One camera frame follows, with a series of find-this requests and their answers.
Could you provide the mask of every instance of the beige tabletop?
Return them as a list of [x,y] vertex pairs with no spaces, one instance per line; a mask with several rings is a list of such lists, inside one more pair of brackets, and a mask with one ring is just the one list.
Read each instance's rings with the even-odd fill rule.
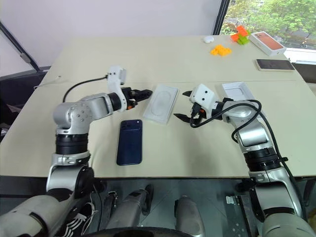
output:
[[[66,90],[101,77],[111,65],[127,69],[126,86],[154,90],[162,83],[179,88],[174,113],[190,114],[192,104],[181,93],[204,83],[222,96],[221,84],[245,81],[274,130],[280,152],[289,158],[295,176],[316,175],[316,97],[297,72],[261,72],[254,59],[268,58],[255,45],[238,45],[228,36],[76,39],[61,53],[35,90],[0,145],[0,175],[45,177],[55,150],[54,108]],[[217,44],[232,49],[220,57],[209,54]],[[278,55],[274,59],[285,59]],[[74,89],[67,101],[108,92],[106,81]],[[214,121],[193,129],[171,116],[167,125],[142,118],[147,101],[133,110],[94,121],[89,132],[90,165],[96,177],[247,177],[233,127]],[[143,120],[143,161],[116,165],[119,123]]]

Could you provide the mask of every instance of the orange phone box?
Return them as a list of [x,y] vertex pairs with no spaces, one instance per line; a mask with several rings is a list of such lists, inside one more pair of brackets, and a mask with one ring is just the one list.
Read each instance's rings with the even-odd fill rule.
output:
[[282,54],[286,51],[286,47],[277,42],[274,38],[272,38],[268,33],[264,31],[250,34],[249,39],[269,56]]

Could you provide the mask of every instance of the green foliage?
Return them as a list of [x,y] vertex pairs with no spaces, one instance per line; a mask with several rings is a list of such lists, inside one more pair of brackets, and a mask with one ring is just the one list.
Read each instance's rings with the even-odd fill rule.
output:
[[231,34],[236,21],[251,32],[266,31],[285,42],[296,31],[316,35],[316,0],[236,0],[221,33]]

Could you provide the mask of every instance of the dark blue phone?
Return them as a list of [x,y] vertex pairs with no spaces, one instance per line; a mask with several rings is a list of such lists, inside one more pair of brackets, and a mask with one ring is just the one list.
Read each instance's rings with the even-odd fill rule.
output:
[[118,139],[118,165],[142,162],[143,123],[140,119],[124,120],[120,123]]

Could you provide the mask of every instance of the window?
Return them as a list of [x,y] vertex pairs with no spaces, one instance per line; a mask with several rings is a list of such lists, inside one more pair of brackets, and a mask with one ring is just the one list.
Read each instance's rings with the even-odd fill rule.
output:
[[220,31],[243,25],[266,31],[288,48],[316,49],[316,0],[231,0]]

